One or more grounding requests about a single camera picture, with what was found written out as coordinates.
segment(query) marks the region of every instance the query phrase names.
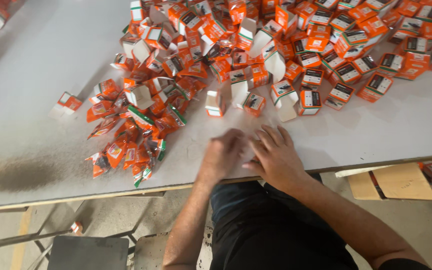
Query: floor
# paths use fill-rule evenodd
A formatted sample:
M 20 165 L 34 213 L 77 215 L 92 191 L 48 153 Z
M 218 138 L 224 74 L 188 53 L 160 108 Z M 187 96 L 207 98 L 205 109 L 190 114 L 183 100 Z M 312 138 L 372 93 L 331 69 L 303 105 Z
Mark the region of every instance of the floor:
M 402 235 L 432 267 L 432 201 L 354 200 L 345 178 L 333 173 L 321 174 L 323 182 L 336 193 L 368 210 Z M 30 220 L 27 233 L 63 230 L 74 220 L 84 225 L 85 236 L 109 236 L 137 226 L 134 237 L 168 232 L 190 193 L 190 189 L 168 191 L 164 197 L 116 197 L 84 202 L 60 203 L 31 207 L 26 213 L 0 213 L 0 238 L 24 232 L 21 222 Z M 42 241 L 46 247 L 50 241 Z M 350 249 L 361 270 L 371 269 Z M 0 248 L 0 270 L 26 270 L 39 256 L 38 247 L 29 242 L 21 246 Z M 46 269 L 43 261 L 38 269 Z

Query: box flap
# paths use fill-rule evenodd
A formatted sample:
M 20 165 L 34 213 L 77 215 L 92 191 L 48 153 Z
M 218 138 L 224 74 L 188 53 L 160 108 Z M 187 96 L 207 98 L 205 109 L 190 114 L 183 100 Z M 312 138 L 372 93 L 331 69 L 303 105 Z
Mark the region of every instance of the box flap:
M 381 200 L 369 172 L 362 172 L 347 177 L 354 199 Z
M 388 198 L 432 200 L 432 189 L 417 163 L 376 169 L 373 173 Z

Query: forearm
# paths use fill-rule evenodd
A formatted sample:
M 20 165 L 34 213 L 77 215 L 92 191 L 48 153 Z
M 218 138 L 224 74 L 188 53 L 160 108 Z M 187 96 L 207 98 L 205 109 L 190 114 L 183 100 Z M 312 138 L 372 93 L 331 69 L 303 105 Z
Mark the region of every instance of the forearm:
M 290 188 L 288 194 L 321 216 L 374 269 L 393 258 L 407 258 L 426 264 L 401 236 L 379 218 L 309 175 L 303 177 L 306 179 L 298 181 L 298 186 Z
M 169 233 L 163 257 L 163 268 L 196 268 L 213 187 L 196 179 L 188 201 Z

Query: white table surface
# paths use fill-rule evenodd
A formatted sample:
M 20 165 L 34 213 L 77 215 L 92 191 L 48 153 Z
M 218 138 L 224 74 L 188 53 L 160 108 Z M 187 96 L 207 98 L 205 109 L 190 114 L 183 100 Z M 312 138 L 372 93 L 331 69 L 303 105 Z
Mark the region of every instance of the white table surface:
M 0 30 L 0 205 L 134 189 L 130 169 L 93 179 L 85 161 L 113 136 L 86 140 L 98 124 L 86 123 L 87 98 L 97 83 L 123 75 L 110 62 L 123 51 L 118 40 L 129 20 L 128 0 L 27 0 Z M 320 89 L 326 98 L 329 83 Z M 49 118 L 64 91 L 85 97 L 83 105 L 73 115 Z M 231 127 L 251 132 L 278 124 L 269 86 L 255 92 L 269 101 L 259 118 L 232 107 L 223 118 L 209 117 L 206 91 L 199 93 L 185 114 L 188 124 L 168 136 L 165 159 L 140 188 L 193 182 L 207 140 Z M 324 105 L 316 116 L 283 126 L 307 170 L 431 156 L 432 71 L 414 82 L 395 79 L 374 104 L 353 96 L 341 111 Z M 252 175 L 239 168 L 228 178 Z

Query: right hand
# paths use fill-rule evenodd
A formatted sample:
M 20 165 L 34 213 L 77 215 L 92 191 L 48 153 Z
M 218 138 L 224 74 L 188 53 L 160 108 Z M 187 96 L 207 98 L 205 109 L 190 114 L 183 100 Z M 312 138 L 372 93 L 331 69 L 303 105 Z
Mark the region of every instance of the right hand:
M 290 134 L 282 126 L 277 129 L 261 125 L 264 130 L 255 133 L 261 141 L 249 138 L 249 145 L 261 162 L 250 161 L 243 168 L 253 170 L 270 185 L 281 191 L 287 191 L 297 185 L 307 183 L 312 178 L 304 171 L 303 163 L 294 149 Z

